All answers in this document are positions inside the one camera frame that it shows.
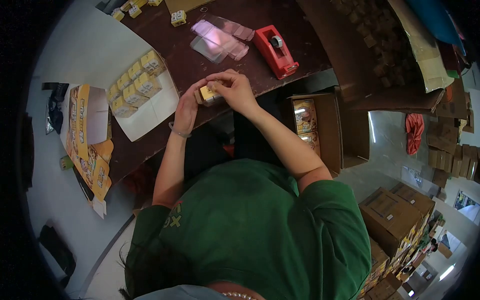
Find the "dark hair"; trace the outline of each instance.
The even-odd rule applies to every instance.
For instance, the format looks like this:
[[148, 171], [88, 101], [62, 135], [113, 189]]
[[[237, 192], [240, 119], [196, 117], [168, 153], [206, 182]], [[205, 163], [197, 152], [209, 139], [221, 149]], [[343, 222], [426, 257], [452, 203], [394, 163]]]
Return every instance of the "dark hair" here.
[[132, 300], [156, 290], [178, 285], [195, 285], [191, 261], [182, 253], [163, 244], [158, 253], [151, 253], [147, 248], [132, 244], [138, 248], [135, 265], [128, 266], [121, 255], [121, 265], [125, 268], [125, 279], [131, 283], [120, 288], [119, 293], [125, 300]]

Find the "fluorescent light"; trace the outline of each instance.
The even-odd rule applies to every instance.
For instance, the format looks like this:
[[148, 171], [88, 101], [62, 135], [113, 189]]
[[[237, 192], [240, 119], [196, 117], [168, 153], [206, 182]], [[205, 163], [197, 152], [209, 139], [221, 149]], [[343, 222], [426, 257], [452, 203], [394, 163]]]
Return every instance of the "fluorescent light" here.
[[451, 265], [450, 267], [448, 267], [448, 269], [440, 276], [440, 280], [444, 279], [448, 274], [450, 274], [450, 272], [453, 270], [453, 266]]
[[372, 129], [373, 142], [376, 143], [377, 141], [375, 140], [375, 132], [373, 131], [373, 122], [372, 122], [372, 116], [370, 115], [370, 112], [368, 112], [368, 120], [370, 121], [370, 128]]

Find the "woman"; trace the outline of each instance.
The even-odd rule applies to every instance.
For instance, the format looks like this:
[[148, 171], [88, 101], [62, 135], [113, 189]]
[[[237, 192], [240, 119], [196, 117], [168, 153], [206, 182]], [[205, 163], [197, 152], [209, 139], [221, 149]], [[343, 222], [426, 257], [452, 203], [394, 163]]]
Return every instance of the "woman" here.
[[[193, 92], [206, 84], [261, 132], [285, 168], [236, 159], [185, 187]], [[137, 217], [125, 298], [348, 300], [371, 269], [351, 188], [333, 181], [310, 146], [262, 109], [248, 79], [233, 70], [207, 76], [181, 97], [152, 205]]]

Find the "woman's hand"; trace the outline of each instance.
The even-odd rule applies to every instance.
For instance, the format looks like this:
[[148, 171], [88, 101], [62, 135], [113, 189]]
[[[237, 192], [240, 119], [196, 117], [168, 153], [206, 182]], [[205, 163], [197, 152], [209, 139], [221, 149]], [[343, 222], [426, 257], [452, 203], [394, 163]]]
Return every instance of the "woman's hand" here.
[[180, 97], [180, 101], [175, 111], [175, 121], [173, 128], [177, 132], [189, 134], [193, 130], [193, 124], [197, 117], [198, 104], [195, 99], [194, 91], [207, 84], [206, 79], [202, 79], [194, 83], [184, 94]]
[[249, 118], [260, 108], [245, 75], [228, 69], [225, 72], [209, 75], [206, 79], [212, 91], [221, 94], [232, 109], [245, 117]]

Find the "woman's arm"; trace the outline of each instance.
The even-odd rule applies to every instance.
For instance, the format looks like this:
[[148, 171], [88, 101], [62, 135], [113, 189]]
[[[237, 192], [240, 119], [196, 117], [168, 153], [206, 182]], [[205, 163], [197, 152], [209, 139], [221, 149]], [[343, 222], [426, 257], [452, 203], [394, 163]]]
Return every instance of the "woman's arm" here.
[[[183, 134], [192, 132], [198, 110], [193, 92], [206, 84], [205, 79], [200, 80], [193, 84], [180, 98], [175, 111], [175, 122], [173, 123], [175, 132]], [[175, 132], [172, 132], [168, 138], [165, 154], [156, 176], [152, 205], [173, 208], [173, 205], [182, 195], [186, 138]]]
[[[245, 75], [227, 70], [207, 76], [206, 79], [211, 89], [221, 94], [234, 110], [260, 130], [280, 161], [297, 180], [300, 192], [312, 182], [332, 179], [330, 171], [310, 146], [258, 105]], [[213, 80], [222, 80], [224, 85]]]

